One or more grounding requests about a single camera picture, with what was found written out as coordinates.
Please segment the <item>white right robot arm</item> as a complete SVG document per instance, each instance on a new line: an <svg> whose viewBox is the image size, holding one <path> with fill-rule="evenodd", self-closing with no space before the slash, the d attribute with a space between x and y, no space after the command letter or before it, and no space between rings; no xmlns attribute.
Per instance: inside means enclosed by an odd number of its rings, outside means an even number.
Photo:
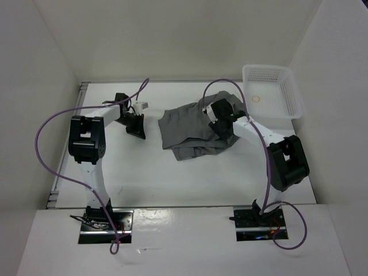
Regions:
<svg viewBox="0 0 368 276"><path fill-rule="evenodd" d="M282 194L310 173L301 140L296 135L287 137L272 131L243 110L234 111L226 99L211 102L203 112L210 119L209 126L220 138L236 136L263 147L266 191L252 203L252 220L258 226L266 225L280 206Z"/></svg>

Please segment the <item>grey skirt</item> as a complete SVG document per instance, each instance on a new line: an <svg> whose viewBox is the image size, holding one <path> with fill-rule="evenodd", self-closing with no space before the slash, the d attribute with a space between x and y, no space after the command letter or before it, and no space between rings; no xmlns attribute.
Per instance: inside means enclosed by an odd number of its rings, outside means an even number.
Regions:
<svg viewBox="0 0 368 276"><path fill-rule="evenodd" d="M166 110L158 126L162 137L162 148L172 150L177 161L194 159L204 155L218 155L232 147L238 137L232 135L223 140L210 128L210 119L202 111L214 101L226 99L234 111L244 109L240 99L227 91L206 96L175 109Z"/></svg>

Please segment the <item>orange rubber band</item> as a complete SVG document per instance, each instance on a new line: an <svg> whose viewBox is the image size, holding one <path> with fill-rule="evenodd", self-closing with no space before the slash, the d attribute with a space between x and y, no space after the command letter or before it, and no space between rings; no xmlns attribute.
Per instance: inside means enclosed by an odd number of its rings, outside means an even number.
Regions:
<svg viewBox="0 0 368 276"><path fill-rule="evenodd" d="M259 102L260 101L260 97L257 96L257 95L253 95L251 99L252 99L253 102Z"/></svg>

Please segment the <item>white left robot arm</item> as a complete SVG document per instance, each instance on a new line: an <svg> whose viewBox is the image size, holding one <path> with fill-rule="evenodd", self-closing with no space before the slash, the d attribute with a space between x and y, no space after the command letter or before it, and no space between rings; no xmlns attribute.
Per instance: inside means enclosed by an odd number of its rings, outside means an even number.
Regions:
<svg viewBox="0 0 368 276"><path fill-rule="evenodd" d="M117 93L114 101L105 101L102 107L86 115L72 116L68 152L77 162L83 183L87 185L86 217L106 230L114 224L111 200L106 191L102 172L102 158L106 153L105 128L112 122L125 127L126 133L145 139L143 110L146 102L129 104L129 97Z"/></svg>

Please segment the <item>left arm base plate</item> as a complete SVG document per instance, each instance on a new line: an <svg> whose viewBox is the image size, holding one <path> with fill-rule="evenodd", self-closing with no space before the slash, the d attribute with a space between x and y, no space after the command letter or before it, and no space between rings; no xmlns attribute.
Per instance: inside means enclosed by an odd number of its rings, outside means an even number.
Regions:
<svg viewBox="0 0 368 276"><path fill-rule="evenodd" d="M80 222L79 244L110 244L115 237L115 231L109 220L104 217L87 217L70 215L70 217ZM113 224L120 236L120 244L130 244L132 242L133 211L117 211L112 213Z"/></svg>

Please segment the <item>white plastic mesh basket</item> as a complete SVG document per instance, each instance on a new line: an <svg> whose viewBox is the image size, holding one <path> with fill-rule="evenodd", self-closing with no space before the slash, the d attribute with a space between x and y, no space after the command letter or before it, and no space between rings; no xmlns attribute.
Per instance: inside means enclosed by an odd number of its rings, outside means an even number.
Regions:
<svg viewBox="0 0 368 276"><path fill-rule="evenodd" d="M300 92L292 70L271 65L245 65L243 91L251 116L293 120L302 117ZM260 97L253 102L252 96Z"/></svg>

